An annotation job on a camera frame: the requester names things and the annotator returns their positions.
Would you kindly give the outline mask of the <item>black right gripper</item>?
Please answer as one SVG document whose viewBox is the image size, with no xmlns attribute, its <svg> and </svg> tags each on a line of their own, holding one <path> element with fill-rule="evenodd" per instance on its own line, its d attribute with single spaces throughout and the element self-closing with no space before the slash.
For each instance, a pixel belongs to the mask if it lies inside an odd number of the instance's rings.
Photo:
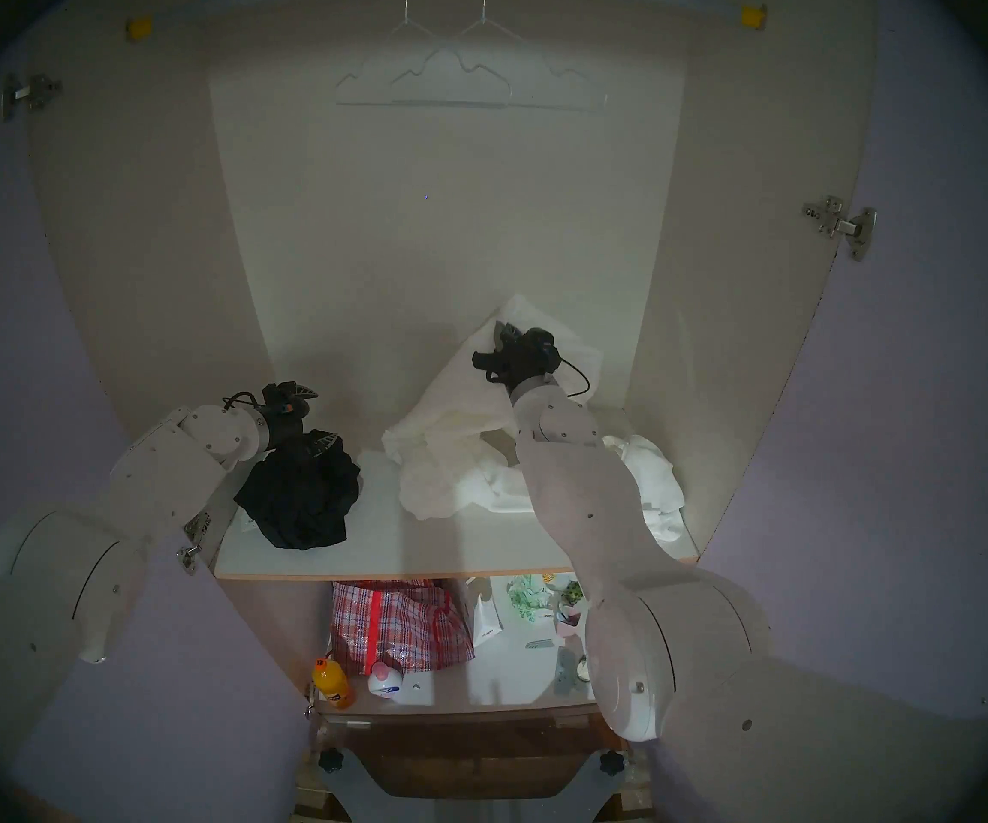
<svg viewBox="0 0 988 823">
<path fill-rule="evenodd" d="M 494 350 L 473 352 L 473 368 L 485 379 L 516 388 L 532 378 L 547 378 L 561 365 L 561 355 L 549 331 L 533 327 L 522 332 L 508 321 L 495 322 Z"/>
</svg>

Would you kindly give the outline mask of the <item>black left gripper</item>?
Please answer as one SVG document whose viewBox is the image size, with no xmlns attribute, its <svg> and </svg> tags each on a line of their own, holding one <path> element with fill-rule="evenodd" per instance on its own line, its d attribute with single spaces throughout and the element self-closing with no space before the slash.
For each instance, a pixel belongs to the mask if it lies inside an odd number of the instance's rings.
<svg viewBox="0 0 988 823">
<path fill-rule="evenodd" d="M 265 449 L 276 449 L 303 435 L 303 419 L 310 411 L 310 401 L 318 393 L 296 382 L 269 383 L 263 386 L 260 416 L 268 433 Z M 340 441 L 338 433 L 312 429 L 305 434 L 305 454 L 319 458 Z"/>
</svg>

